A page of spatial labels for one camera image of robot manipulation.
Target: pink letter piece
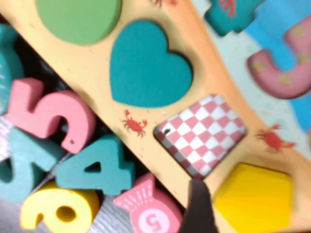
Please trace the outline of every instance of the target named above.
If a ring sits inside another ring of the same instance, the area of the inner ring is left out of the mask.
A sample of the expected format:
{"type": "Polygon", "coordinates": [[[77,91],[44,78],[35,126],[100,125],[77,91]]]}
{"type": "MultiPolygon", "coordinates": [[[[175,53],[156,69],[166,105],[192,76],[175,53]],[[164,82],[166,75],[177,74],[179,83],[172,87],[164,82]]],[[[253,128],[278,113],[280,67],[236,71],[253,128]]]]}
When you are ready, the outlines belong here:
{"type": "Polygon", "coordinates": [[[131,190],[114,199],[114,204],[130,212],[136,233],[176,233],[182,222],[180,210],[156,188],[152,173],[137,179],[131,190]]]}
{"type": "Polygon", "coordinates": [[[261,50],[247,60],[257,84],[268,94],[280,99],[292,99],[311,88],[311,16],[285,33],[285,39],[298,56],[299,64],[284,72],[273,63],[267,50],[261,50]]]}
{"type": "Polygon", "coordinates": [[[34,78],[15,80],[7,118],[16,127],[43,139],[56,132],[64,117],[69,130],[61,146],[78,153],[94,133],[94,113],[72,91],[54,92],[41,98],[43,89],[43,83],[34,78]]]}

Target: teal number 2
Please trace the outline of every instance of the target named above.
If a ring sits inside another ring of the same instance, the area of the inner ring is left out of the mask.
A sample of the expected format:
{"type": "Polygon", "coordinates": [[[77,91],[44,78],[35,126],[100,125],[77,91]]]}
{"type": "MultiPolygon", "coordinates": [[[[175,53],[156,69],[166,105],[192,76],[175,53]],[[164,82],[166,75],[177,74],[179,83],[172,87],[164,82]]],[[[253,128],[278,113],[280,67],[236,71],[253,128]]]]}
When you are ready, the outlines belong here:
{"type": "Polygon", "coordinates": [[[0,163],[0,198],[11,202],[24,201],[66,154],[50,140],[37,139],[13,128],[9,133],[11,165],[0,163]]]}

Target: teal foam piece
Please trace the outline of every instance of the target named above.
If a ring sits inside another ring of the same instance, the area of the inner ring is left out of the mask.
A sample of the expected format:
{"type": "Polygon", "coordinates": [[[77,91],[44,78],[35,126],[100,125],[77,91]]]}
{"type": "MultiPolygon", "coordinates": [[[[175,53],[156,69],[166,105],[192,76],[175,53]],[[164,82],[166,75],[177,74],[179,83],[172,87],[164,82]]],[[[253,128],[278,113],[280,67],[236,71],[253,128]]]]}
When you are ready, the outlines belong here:
{"type": "Polygon", "coordinates": [[[212,6],[204,18],[219,36],[225,36],[230,31],[242,32],[255,19],[254,10],[264,0],[224,0],[222,5],[221,0],[210,1],[212,6]],[[235,14],[229,16],[230,10],[235,14]]]}
{"type": "Polygon", "coordinates": [[[119,195],[132,188],[135,179],[134,163],[125,161],[123,156],[118,137],[105,135],[60,164],[56,183],[61,188],[97,189],[105,195],[119,195]]]}
{"type": "Polygon", "coordinates": [[[0,198],[24,201],[66,152],[50,140],[37,139],[13,128],[9,133],[11,166],[0,163],[0,198]]]}
{"type": "Polygon", "coordinates": [[[113,100],[136,107],[163,107],[189,90],[192,69],[186,58],[168,53],[163,30],[151,21],[137,21],[123,29],[110,59],[113,100]]]}
{"type": "Polygon", "coordinates": [[[14,50],[17,32],[7,24],[0,24],[0,115],[7,110],[14,79],[24,77],[22,63],[14,50]]]}

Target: crab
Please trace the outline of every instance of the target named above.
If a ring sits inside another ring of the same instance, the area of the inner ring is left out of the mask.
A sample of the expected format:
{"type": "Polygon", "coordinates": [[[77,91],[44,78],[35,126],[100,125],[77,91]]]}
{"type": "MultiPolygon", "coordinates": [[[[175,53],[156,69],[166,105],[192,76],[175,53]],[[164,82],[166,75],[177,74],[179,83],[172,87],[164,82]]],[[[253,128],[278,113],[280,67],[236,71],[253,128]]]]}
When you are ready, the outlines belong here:
{"type": "Polygon", "coordinates": [[[257,139],[265,141],[269,146],[269,152],[280,152],[281,148],[293,148],[296,143],[282,140],[273,130],[280,129],[280,125],[273,125],[268,130],[259,130],[256,134],[257,139]]]}
{"type": "Polygon", "coordinates": [[[219,6],[223,6],[223,11],[229,9],[228,16],[234,17],[236,15],[236,3],[235,0],[219,0],[219,6]]]}
{"type": "Polygon", "coordinates": [[[150,0],[151,2],[154,2],[155,5],[162,6],[162,3],[165,1],[169,5],[177,5],[177,0],[150,0]]]}
{"type": "Polygon", "coordinates": [[[134,132],[138,133],[138,136],[143,137],[146,135],[146,132],[143,130],[148,124],[147,120],[143,120],[142,122],[138,122],[133,120],[133,118],[130,116],[130,111],[125,110],[125,116],[126,120],[123,120],[124,127],[127,129],[129,132],[129,129],[131,129],[134,132]]]}

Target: number 5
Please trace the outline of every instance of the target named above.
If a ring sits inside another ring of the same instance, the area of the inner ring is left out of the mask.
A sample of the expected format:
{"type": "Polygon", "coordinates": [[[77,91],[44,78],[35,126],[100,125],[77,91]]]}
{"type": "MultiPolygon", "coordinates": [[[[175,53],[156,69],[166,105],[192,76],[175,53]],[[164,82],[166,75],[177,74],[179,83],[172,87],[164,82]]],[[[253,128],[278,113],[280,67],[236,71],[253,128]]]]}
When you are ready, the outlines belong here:
{"type": "Polygon", "coordinates": [[[15,80],[7,118],[18,128],[39,138],[56,132],[61,117],[69,126],[62,147],[78,153],[95,130],[96,118],[88,105],[69,90],[54,92],[42,99],[44,85],[34,78],[15,80]]]}

